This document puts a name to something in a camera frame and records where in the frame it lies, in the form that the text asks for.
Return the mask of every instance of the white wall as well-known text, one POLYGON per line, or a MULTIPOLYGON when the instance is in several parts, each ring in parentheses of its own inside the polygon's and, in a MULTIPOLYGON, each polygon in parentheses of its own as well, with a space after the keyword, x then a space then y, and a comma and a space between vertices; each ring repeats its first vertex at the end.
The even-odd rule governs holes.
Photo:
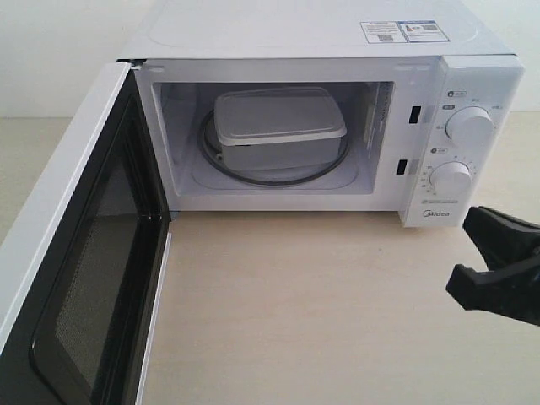
MULTIPOLYGON (((153 2, 0 0, 0 116, 71 116, 153 2)), ((464 2, 528 69, 514 110, 540 111, 540 0, 464 2)))

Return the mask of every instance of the microwave oven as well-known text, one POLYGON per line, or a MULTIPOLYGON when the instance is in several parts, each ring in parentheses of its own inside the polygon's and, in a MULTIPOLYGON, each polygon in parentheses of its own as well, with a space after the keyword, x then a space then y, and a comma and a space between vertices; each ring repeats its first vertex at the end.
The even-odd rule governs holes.
POLYGON ((0 246, 0 403, 141 402, 180 211, 459 225, 522 74, 454 0, 157 2, 101 69, 0 246), (219 97, 291 88, 335 100, 339 165, 269 186, 203 157, 219 97))

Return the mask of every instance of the plastic food container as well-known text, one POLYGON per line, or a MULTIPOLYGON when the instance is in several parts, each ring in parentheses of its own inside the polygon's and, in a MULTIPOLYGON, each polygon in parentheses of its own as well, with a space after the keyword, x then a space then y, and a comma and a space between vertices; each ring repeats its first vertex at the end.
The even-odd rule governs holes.
POLYGON ((347 134, 338 104, 318 87, 222 94, 214 121, 224 164, 238 171, 332 163, 347 134))

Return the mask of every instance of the beige table surface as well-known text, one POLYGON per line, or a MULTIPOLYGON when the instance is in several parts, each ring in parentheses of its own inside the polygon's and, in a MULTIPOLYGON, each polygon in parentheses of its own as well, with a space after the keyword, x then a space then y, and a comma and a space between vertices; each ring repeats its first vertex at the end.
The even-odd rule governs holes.
MULTIPOLYGON (((0 121, 0 240, 66 120, 0 121)), ((475 203, 540 223, 540 113, 513 113, 475 203)), ((540 401, 540 328, 445 292, 458 229, 395 213, 182 213, 148 369, 150 404, 540 401)))

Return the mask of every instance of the timer knob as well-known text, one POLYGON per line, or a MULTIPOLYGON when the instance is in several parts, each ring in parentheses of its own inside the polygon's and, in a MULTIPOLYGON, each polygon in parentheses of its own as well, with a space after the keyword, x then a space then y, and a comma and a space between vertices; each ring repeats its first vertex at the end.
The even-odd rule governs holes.
POLYGON ((429 183, 437 194, 459 196, 466 192, 473 179, 469 169, 460 162, 444 163, 431 172, 429 183))
POLYGON ((446 135, 456 145, 483 145, 493 132, 493 120, 488 112, 480 107, 459 110, 446 123, 446 135))

